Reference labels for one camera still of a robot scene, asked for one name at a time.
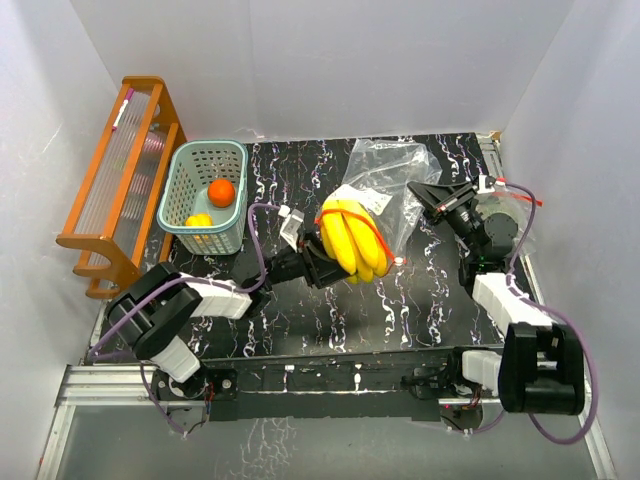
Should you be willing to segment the pink white marker pen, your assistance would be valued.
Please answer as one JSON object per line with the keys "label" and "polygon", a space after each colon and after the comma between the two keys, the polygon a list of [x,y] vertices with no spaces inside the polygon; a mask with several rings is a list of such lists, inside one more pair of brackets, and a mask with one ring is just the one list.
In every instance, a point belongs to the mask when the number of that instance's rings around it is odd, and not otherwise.
{"label": "pink white marker pen", "polygon": [[118,129],[119,123],[124,115],[124,112],[128,106],[128,104],[130,103],[131,97],[134,94],[134,89],[133,88],[129,88],[125,94],[125,97],[121,103],[121,106],[118,110],[117,116],[112,124],[112,132],[115,132]]}

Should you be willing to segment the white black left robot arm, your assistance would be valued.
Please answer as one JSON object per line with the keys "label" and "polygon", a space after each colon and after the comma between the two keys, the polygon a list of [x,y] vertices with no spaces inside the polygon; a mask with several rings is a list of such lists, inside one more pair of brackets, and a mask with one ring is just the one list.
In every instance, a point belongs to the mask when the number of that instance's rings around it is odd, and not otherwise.
{"label": "white black left robot arm", "polygon": [[275,285],[302,278],[322,289],[347,277],[319,238],[306,232],[294,247],[274,256],[238,259],[229,280],[200,279],[160,263],[108,304],[106,318],[135,360],[166,374],[175,395],[194,399],[209,379],[207,368],[179,337],[190,320],[250,318],[268,302]]}

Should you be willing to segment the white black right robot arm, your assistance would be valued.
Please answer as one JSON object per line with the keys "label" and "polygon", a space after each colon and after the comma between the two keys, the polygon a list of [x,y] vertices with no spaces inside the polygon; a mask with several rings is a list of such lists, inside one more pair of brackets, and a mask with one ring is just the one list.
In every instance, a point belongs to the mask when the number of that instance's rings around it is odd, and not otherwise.
{"label": "white black right robot arm", "polygon": [[447,388],[466,397],[481,385],[510,413],[579,414],[585,405],[583,348],[571,327],[554,321],[517,288],[511,262],[524,234],[505,208],[504,182],[480,175],[449,185],[411,181],[408,189],[425,217],[446,222],[466,248],[460,284],[504,336],[500,353],[455,349]]}

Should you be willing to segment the aluminium frame rail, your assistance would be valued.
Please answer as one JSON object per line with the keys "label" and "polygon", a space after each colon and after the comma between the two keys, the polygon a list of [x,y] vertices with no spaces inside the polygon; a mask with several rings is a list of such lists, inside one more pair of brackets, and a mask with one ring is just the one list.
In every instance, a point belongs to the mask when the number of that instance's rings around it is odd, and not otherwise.
{"label": "aluminium frame rail", "polygon": [[558,446],[489,391],[442,381],[444,353],[212,359],[165,373],[72,366],[41,479],[610,479],[600,434]]}

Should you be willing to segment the teal plastic basket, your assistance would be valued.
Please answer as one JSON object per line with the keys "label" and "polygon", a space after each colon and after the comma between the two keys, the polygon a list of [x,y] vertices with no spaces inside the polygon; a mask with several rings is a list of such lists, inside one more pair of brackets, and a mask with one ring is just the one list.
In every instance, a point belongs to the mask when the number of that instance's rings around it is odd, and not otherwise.
{"label": "teal plastic basket", "polygon": [[[233,140],[195,140],[178,147],[170,168],[156,218],[193,255],[233,255],[243,243],[247,216],[248,160],[246,147]],[[233,204],[214,207],[207,198],[209,185],[230,180],[236,190]],[[207,213],[209,228],[190,228],[186,219]]]}

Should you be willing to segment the orange wooden rack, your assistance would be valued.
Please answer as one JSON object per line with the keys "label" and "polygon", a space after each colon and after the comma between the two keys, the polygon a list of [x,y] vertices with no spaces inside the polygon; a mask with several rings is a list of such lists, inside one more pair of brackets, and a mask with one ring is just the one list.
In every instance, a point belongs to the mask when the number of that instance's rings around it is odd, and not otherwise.
{"label": "orange wooden rack", "polygon": [[[112,124],[134,89],[118,129]],[[128,76],[107,119],[58,245],[79,251],[74,274],[88,279],[86,294],[106,300],[167,260],[173,237],[156,213],[174,151],[186,136],[165,82]]]}

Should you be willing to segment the fake orange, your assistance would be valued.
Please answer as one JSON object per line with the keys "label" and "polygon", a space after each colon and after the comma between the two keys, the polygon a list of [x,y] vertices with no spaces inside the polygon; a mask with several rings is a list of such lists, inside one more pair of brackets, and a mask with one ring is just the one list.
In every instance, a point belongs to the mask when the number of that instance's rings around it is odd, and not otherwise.
{"label": "fake orange", "polygon": [[207,189],[207,198],[216,208],[227,208],[233,204],[236,190],[233,183],[226,178],[214,180]]}

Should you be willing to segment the clear zip bag with vegetables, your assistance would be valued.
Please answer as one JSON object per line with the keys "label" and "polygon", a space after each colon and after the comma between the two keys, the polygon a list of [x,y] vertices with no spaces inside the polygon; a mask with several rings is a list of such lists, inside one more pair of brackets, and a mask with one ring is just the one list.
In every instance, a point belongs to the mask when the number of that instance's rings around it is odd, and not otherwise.
{"label": "clear zip bag with vegetables", "polygon": [[511,254],[530,254],[536,249],[530,222],[533,205],[541,207],[542,202],[533,202],[529,194],[497,186],[493,192],[479,196],[475,210],[493,246],[502,251],[510,247]]}

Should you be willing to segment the fake yellow bell pepper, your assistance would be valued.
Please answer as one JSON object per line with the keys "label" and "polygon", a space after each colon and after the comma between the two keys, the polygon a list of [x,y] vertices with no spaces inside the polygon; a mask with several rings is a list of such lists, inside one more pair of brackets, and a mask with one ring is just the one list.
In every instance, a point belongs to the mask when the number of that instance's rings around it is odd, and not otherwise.
{"label": "fake yellow bell pepper", "polygon": [[209,228],[213,226],[213,220],[207,213],[199,213],[189,216],[185,221],[185,226],[190,228]]}

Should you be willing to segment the clear zip bag with fruit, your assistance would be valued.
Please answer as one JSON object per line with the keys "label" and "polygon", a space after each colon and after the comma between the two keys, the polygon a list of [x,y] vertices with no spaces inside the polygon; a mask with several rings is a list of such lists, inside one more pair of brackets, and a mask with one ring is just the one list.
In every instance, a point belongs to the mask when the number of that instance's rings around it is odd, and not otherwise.
{"label": "clear zip bag with fruit", "polygon": [[400,266],[406,263],[406,243],[423,211],[408,183],[436,184],[441,174],[438,160],[422,143],[358,139],[340,186],[327,199],[362,207],[362,213],[350,218],[361,223],[370,215],[388,248],[387,264]]}

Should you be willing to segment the fake banana bunch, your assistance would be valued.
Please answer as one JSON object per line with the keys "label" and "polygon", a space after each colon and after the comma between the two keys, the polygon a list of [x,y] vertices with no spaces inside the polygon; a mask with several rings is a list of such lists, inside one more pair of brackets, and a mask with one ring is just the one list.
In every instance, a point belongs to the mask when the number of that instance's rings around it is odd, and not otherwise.
{"label": "fake banana bunch", "polygon": [[356,200],[327,199],[316,219],[322,245],[352,284],[371,283],[389,270],[387,245],[371,215]]}

